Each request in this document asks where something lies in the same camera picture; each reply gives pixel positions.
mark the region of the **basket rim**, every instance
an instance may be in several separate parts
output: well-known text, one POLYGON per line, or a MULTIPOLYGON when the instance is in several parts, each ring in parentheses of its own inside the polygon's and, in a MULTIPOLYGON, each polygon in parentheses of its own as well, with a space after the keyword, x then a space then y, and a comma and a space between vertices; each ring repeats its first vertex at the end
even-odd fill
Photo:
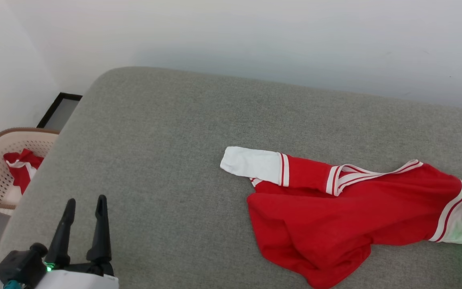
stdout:
POLYGON ((60 134, 59 130, 47 130, 45 128, 8 128, 0 132, 0 137, 14 132, 35 132, 35 133, 48 133, 48 134, 60 134))

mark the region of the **red clothing in basket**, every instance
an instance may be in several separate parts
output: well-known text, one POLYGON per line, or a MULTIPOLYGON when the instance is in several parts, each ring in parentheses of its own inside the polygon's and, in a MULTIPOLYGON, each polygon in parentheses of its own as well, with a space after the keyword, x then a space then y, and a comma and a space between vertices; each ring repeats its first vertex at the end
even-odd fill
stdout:
POLYGON ((6 153, 3 155, 3 159, 5 159, 14 178, 13 185, 20 187, 21 194, 24 194, 35 172, 44 160, 43 157, 34 155, 28 149, 22 150, 22 153, 6 153))

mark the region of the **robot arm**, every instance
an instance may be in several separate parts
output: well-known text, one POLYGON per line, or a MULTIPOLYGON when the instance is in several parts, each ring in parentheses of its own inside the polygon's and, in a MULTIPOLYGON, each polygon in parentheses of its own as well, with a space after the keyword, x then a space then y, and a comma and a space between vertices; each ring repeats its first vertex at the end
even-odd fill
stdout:
POLYGON ((118 289, 113 276, 110 230, 106 196, 97 200, 92 248, 87 263, 70 264, 69 236, 74 222, 76 201, 70 199, 58 223, 49 250, 40 243, 28 251, 11 251, 0 263, 0 281, 6 289, 118 289))

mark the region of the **green led light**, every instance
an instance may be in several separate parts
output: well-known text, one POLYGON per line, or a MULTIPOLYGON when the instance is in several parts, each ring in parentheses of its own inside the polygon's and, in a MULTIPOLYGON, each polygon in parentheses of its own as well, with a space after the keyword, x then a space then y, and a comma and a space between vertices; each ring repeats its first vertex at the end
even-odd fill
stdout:
POLYGON ((55 268, 54 263, 46 263, 46 262, 44 262, 44 265, 46 265, 46 271, 48 271, 48 272, 50 272, 51 270, 53 270, 55 268))

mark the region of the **red jersey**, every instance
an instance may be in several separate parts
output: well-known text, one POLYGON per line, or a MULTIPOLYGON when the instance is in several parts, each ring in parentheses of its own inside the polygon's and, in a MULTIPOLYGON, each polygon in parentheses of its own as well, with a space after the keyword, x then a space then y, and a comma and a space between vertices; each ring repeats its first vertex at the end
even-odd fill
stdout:
POLYGON ((228 147, 221 168, 249 177, 247 198, 262 255, 328 289, 370 245, 462 244, 462 181, 418 160, 388 173, 228 147))
POLYGON ((3 159, 7 163, 8 170, 13 176, 13 185, 20 187, 20 193, 24 194, 26 188, 33 179, 37 169, 44 160, 38 157, 31 150, 23 149, 21 153, 6 153, 3 159))

